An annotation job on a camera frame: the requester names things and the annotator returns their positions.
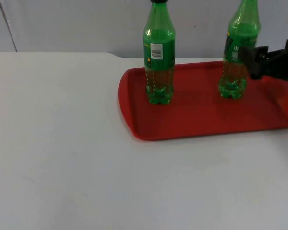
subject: bottle label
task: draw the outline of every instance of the bottle label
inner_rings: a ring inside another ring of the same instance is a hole
[[[247,46],[249,48],[255,48],[257,41],[256,36],[242,37],[232,34],[230,31],[227,33],[224,58],[228,62],[242,64],[242,61],[238,57],[239,48],[241,46]]]
[[[175,65],[175,39],[155,44],[143,41],[144,63],[151,70],[167,70]]]

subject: plastic tray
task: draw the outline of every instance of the plastic tray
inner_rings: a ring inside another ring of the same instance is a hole
[[[248,79],[240,100],[220,96],[222,62],[175,66],[169,105],[151,105],[144,68],[125,72],[119,104],[130,131],[142,140],[163,140],[288,127],[288,82]]]

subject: green plastic bottle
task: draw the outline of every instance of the green plastic bottle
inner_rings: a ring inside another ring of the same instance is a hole
[[[152,9],[143,33],[146,93],[152,104],[168,104],[173,95],[175,29],[167,0],[151,0]]]
[[[257,0],[242,0],[229,22],[223,74],[219,81],[219,91],[223,97],[239,99],[243,95],[248,72],[238,57],[238,51],[241,46],[255,48],[260,29]]]

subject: black bottle cap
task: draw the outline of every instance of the black bottle cap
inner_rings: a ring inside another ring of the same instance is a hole
[[[152,3],[165,3],[168,0],[150,0]]]

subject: table surface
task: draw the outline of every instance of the table surface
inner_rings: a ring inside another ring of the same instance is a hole
[[[117,89],[142,65],[0,53],[0,230],[288,230],[288,129],[139,141]]]

